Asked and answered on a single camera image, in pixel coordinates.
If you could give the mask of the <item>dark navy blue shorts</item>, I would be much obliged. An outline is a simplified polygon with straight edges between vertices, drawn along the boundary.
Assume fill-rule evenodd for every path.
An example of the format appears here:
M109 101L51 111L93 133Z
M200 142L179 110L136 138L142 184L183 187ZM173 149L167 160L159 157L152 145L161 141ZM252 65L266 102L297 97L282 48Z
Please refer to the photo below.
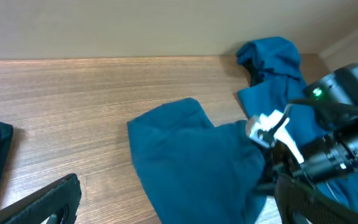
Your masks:
M162 223L254 223L265 161L244 120L215 126L192 98L127 124L132 162Z

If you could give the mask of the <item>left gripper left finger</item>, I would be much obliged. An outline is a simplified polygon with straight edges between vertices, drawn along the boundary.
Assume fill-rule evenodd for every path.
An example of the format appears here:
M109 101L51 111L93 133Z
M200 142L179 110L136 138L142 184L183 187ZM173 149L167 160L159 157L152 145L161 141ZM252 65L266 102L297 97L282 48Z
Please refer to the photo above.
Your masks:
M74 224L80 200L80 181L68 174L0 210L0 224Z

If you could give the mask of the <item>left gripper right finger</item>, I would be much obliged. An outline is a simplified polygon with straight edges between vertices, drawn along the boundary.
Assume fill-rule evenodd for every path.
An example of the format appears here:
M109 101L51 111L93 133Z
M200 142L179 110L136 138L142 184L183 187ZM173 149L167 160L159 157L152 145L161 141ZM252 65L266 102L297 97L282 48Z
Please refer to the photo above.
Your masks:
M358 224L358 213L299 180L281 175L274 197L283 223Z

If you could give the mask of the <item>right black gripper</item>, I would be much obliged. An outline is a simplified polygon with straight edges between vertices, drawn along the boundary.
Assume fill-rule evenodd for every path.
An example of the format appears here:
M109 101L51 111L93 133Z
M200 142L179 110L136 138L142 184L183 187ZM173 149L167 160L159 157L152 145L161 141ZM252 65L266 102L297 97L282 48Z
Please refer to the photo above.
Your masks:
M264 144L262 152L267 167L256 191L266 195L273 195L282 174L314 187L358 171L358 133L319 138L306 146L305 156L280 140Z

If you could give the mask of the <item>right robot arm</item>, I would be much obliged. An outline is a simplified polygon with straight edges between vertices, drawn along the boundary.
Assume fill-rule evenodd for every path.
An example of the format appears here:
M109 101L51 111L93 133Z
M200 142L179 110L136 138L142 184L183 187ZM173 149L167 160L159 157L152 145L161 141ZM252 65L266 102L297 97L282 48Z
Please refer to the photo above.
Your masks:
M315 187L358 172L358 64L335 70L304 89L305 99L291 100L284 112L254 116L247 136L261 147L267 171L256 190L273 195L280 175ZM294 105L310 106L328 132L298 147L285 126Z

